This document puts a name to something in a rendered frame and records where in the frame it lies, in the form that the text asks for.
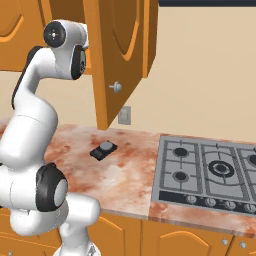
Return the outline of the orange drawer front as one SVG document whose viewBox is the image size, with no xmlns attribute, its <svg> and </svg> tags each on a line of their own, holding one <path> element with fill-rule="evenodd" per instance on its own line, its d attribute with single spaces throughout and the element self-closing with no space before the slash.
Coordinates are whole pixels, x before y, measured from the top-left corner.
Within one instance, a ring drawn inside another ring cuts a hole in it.
<svg viewBox="0 0 256 256">
<path fill-rule="evenodd" d="M 60 246 L 58 229 L 30 237 L 17 235 L 10 227 L 10 211 L 0 208 L 0 256 L 53 256 Z"/>
</svg>

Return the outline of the orange open cupboard door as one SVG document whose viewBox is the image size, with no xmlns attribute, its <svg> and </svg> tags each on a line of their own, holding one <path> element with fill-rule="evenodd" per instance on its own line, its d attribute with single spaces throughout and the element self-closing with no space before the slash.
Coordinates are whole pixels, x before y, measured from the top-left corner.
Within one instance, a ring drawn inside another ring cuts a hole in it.
<svg viewBox="0 0 256 256">
<path fill-rule="evenodd" d="M 143 66 L 142 76 L 147 78 L 156 56 L 158 0 L 144 0 Z"/>
<path fill-rule="evenodd" d="M 97 128 L 106 130 L 142 79 L 144 0 L 83 1 Z"/>
</svg>

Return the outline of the dark extractor hood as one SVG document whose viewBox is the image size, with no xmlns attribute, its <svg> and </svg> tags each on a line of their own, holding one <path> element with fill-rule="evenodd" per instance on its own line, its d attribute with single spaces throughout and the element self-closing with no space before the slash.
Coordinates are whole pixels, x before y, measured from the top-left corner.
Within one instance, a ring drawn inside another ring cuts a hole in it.
<svg viewBox="0 0 256 256">
<path fill-rule="evenodd" d="M 160 7 L 256 7 L 256 0 L 158 0 Z"/>
</svg>

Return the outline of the grey wall socket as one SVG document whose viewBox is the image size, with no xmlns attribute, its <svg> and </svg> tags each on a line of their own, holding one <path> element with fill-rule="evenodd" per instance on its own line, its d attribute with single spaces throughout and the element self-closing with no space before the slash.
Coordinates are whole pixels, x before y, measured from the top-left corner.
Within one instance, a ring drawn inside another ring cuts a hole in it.
<svg viewBox="0 0 256 256">
<path fill-rule="evenodd" d="M 122 125 L 131 124 L 131 107 L 123 106 L 120 112 L 118 113 L 118 123 Z"/>
</svg>

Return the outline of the orange base cupboard door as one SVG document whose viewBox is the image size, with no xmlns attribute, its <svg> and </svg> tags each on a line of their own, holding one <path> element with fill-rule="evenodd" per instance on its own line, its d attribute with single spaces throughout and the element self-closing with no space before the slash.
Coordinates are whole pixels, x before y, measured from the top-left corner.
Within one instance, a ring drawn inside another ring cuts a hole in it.
<svg viewBox="0 0 256 256">
<path fill-rule="evenodd" d="M 101 256 L 141 256 L 141 228 L 139 219 L 101 213 L 88 234 Z"/>
<path fill-rule="evenodd" d="M 229 234 L 142 221 L 142 256 L 226 256 L 231 241 Z"/>
<path fill-rule="evenodd" d="M 240 242 L 247 244 L 246 248 L 240 247 Z M 236 256 L 256 256 L 256 238 L 236 236 L 234 241 L 234 251 Z"/>
</svg>

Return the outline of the grey round door knob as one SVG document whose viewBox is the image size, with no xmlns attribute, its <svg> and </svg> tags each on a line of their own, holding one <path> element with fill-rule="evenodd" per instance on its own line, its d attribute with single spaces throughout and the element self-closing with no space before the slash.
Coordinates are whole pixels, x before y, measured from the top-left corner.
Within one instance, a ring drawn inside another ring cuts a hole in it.
<svg viewBox="0 0 256 256">
<path fill-rule="evenodd" d="M 118 93 L 122 90 L 122 85 L 116 81 L 113 85 L 110 85 L 110 88 L 115 92 Z"/>
</svg>

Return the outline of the black kitchen scale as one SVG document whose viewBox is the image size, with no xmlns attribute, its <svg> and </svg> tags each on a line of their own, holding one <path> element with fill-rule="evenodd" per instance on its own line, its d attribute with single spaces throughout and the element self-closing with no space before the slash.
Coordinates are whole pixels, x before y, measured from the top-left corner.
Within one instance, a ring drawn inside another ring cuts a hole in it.
<svg viewBox="0 0 256 256">
<path fill-rule="evenodd" d="M 98 161 L 103 160 L 105 157 L 107 157 L 109 154 L 114 152 L 117 149 L 117 145 L 110 142 L 105 141 L 102 142 L 97 148 L 93 149 L 90 152 L 90 155 L 97 159 Z"/>
</svg>

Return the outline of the grey gas hob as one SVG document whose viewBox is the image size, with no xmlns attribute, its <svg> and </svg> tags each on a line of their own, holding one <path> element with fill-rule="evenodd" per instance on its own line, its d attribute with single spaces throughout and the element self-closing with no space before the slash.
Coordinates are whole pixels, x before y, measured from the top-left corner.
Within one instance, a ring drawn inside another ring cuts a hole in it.
<svg viewBox="0 0 256 256">
<path fill-rule="evenodd" d="M 197 198 L 195 204 L 186 201 L 188 195 Z M 216 205 L 207 206 L 206 198 Z M 256 145 L 162 136 L 151 200 L 256 216 L 244 208 L 256 206 Z M 226 201 L 236 208 L 227 209 Z"/>
</svg>

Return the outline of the orange closed cupboard door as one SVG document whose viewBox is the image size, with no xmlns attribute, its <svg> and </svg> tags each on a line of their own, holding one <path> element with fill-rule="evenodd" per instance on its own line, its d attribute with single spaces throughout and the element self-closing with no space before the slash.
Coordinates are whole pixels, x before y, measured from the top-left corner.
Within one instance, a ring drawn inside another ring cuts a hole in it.
<svg viewBox="0 0 256 256">
<path fill-rule="evenodd" d="M 23 69 L 30 49 L 45 45 L 51 19 L 50 0 L 0 0 L 0 71 Z"/>
</svg>

